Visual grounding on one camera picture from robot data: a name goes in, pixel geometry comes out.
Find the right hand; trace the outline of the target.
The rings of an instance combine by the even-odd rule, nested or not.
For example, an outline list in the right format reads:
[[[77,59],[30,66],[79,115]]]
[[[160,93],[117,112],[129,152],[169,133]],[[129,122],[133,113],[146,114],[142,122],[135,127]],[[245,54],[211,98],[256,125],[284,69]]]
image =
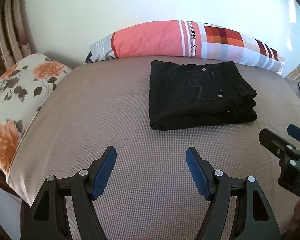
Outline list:
[[[285,230],[295,230],[300,225],[300,200],[294,207],[294,215],[290,219],[289,223],[285,226]]]

